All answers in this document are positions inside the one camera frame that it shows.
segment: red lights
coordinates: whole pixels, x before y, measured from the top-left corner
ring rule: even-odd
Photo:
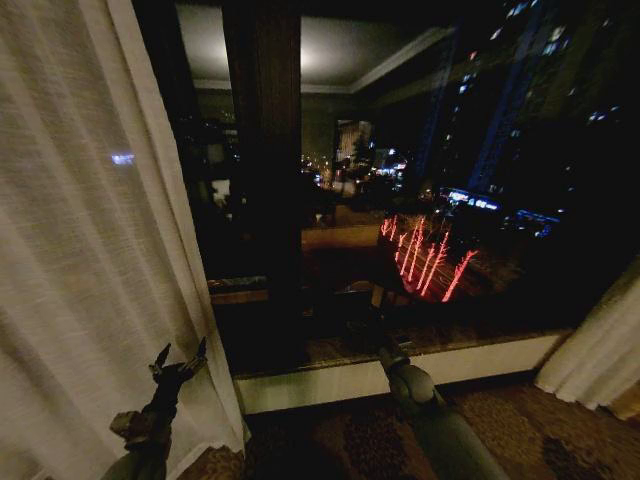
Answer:
[[[456,270],[453,274],[453,280],[451,280],[451,284],[447,289],[447,293],[445,293],[444,297],[442,298],[443,302],[449,301],[449,299],[451,298],[451,294],[453,293],[453,290],[456,288],[456,285],[458,285],[458,281],[462,276],[462,272],[464,272],[464,269],[467,268],[467,265],[469,264],[469,260],[471,260],[471,257],[473,257],[476,253],[478,253],[477,250],[469,250],[467,254],[464,256],[464,258],[462,259],[462,261],[456,266]]]
[[[403,233],[402,235],[400,235],[400,240],[398,241],[398,250],[396,250],[396,262],[398,261],[398,255],[400,255],[400,248],[402,248],[402,242],[404,241],[404,237],[407,236],[407,233]]]
[[[436,272],[436,268],[438,268],[444,258],[447,256],[447,239],[449,238],[449,232],[447,231],[444,234],[444,238],[442,239],[442,242],[440,242],[440,248],[438,249],[438,255],[436,255],[436,259],[433,262],[433,266],[431,267],[431,271],[429,272],[429,276],[427,277],[427,279],[424,282],[424,286],[422,287],[422,291],[420,292],[420,295],[424,297],[424,294],[427,293],[427,288],[429,288],[429,284],[431,283],[431,279],[433,278],[433,274]]]

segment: blue light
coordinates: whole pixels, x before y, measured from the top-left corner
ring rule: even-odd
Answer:
[[[556,42],[550,43],[549,45],[544,47],[544,50],[542,51],[542,54],[543,55],[551,55],[553,52],[556,51],[557,48],[558,48],[558,44]]]
[[[128,153],[126,155],[111,155],[111,161],[116,165],[133,165],[135,155]]]

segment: lit window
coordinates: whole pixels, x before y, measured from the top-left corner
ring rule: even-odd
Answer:
[[[111,155],[111,161],[116,165],[133,165],[135,155],[128,153],[126,155]]]
[[[555,42],[556,40],[558,40],[564,33],[564,29],[565,29],[564,26],[554,28],[553,32],[551,32],[551,36],[549,37],[549,41]]]

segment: floor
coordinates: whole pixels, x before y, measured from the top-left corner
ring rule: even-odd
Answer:
[[[640,426],[506,376],[439,388],[513,479],[637,479]],[[209,450],[181,480],[434,479],[389,396],[247,417],[247,461]]]

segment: curtain fold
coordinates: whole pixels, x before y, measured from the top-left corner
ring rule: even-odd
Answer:
[[[243,445],[173,134],[131,3],[0,0],[0,478],[99,477],[147,365],[208,338],[171,476]]]
[[[640,257],[555,352],[536,384],[587,408],[609,406],[640,380]]]

